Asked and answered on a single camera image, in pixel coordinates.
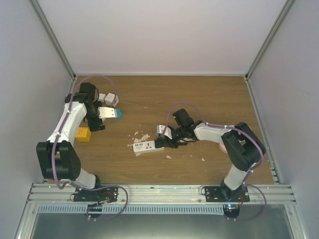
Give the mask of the black charger plug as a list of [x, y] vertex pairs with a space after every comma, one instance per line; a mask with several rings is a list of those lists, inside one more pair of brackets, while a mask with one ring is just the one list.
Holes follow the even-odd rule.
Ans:
[[166, 146], [166, 140], [163, 138], [158, 138], [155, 140], [155, 148], [162, 148]]

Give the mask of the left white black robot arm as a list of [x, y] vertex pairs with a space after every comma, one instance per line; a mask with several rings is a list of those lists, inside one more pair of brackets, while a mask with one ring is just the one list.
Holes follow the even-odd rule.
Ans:
[[86, 119], [91, 132], [104, 130], [105, 126], [95, 100], [97, 88], [91, 83], [80, 84], [79, 92], [65, 98], [64, 112], [60, 121], [45, 142], [39, 142], [36, 153], [44, 179], [73, 183], [86, 188], [85, 195], [91, 201], [98, 201], [103, 189], [97, 185], [97, 177], [82, 169], [80, 159], [73, 147], [78, 128]]

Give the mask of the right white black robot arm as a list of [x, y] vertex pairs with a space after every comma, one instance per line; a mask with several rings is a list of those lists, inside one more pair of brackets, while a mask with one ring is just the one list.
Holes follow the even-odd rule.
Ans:
[[221, 144], [232, 163], [220, 184], [221, 197], [231, 202], [243, 192], [244, 183], [250, 173], [264, 160], [266, 149], [251, 128], [244, 122], [236, 125], [210, 124], [204, 120], [194, 121], [185, 109], [173, 113], [178, 125], [158, 125], [155, 148], [178, 148], [191, 141], [211, 141]]

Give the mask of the yellow plug adapter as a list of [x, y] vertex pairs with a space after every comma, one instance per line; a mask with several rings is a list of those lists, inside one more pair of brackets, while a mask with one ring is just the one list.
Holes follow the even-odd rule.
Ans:
[[91, 135], [92, 132], [88, 127], [79, 127], [76, 132], [75, 138], [79, 142], [89, 142], [91, 139]]

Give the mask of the white cube socket tiger sticker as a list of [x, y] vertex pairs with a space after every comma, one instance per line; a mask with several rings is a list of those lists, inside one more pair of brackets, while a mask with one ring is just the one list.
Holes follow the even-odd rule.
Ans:
[[115, 108], [117, 106], [117, 104], [119, 103], [119, 98], [117, 95], [113, 94], [113, 93], [108, 93], [105, 98], [104, 101], [106, 103], [106, 105], [108, 107], [113, 107]]

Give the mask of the blue plug adapter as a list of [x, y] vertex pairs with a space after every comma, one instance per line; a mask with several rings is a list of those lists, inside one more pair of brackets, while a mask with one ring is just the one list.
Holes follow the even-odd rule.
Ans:
[[116, 117], [113, 120], [119, 120], [122, 117], [120, 109], [116, 109]]

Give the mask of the pink round power socket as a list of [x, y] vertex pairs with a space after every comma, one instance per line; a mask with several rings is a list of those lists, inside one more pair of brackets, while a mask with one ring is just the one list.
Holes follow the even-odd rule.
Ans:
[[222, 152], [227, 153], [227, 150], [224, 144], [219, 144], [218, 147]]

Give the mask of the white power strip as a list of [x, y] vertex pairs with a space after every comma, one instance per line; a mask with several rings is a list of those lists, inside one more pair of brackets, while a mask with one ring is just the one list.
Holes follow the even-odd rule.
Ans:
[[135, 154], [150, 153], [162, 151], [164, 147], [156, 147], [155, 141], [136, 142], [133, 144], [133, 151]]

